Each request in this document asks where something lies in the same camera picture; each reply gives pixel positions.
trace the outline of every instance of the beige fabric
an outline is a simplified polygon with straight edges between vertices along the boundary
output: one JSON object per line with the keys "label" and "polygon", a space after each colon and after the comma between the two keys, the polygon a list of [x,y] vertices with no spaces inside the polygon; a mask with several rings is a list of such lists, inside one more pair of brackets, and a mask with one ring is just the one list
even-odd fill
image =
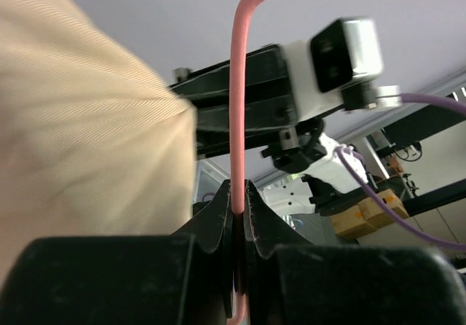
{"label": "beige fabric", "polygon": [[0,0],[0,283],[37,237],[180,227],[194,125],[71,1]]}

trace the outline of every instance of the pink cable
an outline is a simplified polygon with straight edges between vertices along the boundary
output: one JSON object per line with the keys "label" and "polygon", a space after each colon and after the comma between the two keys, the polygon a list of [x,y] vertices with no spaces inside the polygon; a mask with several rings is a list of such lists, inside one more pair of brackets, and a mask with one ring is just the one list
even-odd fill
{"label": "pink cable", "polygon": [[[236,9],[230,51],[229,122],[232,177],[232,211],[245,210],[245,70],[250,19],[265,0],[241,0]],[[246,311],[246,296],[237,294],[234,317],[228,324],[239,324]]]}

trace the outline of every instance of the cable connector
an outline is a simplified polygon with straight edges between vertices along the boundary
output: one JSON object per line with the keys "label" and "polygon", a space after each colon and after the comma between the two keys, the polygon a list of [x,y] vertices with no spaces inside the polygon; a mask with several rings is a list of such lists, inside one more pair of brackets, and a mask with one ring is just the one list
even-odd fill
{"label": "cable connector", "polygon": [[376,107],[370,110],[385,111],[398,108],[403,105],[401,100],[400,86],[375,87],[374,95]]}

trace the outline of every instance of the brown box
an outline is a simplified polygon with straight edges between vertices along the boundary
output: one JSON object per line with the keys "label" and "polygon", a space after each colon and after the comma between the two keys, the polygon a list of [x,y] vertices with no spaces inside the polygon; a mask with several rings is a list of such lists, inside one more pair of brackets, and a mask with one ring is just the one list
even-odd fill
{"label": "brown box", "polygon": [[335,234],[348,240],[354,240],[376,231],[376,228],[364,219],[357,205],[331,216],[331,221]]}
{"label": "brown box", "polygon": [[[401,218],[405,219],[409,217],[403,206],[403,203],[391,189],[384,190],[383,192],[377,194],[377,196],[380,197],[387,204],[387,206]],[[393,220],[388,215],[386,215],[385,212],[383,212],[383,210],[370,197],[360,201],[359,208],[363,213],[364,219],[377,229],[393,223]]]}

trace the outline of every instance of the ceiling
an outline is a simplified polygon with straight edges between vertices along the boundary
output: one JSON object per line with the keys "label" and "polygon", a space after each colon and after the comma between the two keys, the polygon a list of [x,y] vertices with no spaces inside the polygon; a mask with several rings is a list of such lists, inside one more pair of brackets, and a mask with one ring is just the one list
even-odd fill
{"label": "ceiling", "polygon": [[[229,57],[232,19],[239,0],[74,0],[107,34],[172,82],[171,71],[202,68]],[[466,0],[268,0],[256,11],[248,47],[288,43],[316,34],[337,17],[376,21],[385,70],[379,85],[416,92],[466,66]],[[336,113],[326,132],[339,137],[373,114]],[[214,159],[226,171],[229,157]],[[257,150],[246,157],[246,176],[272,169]]]}

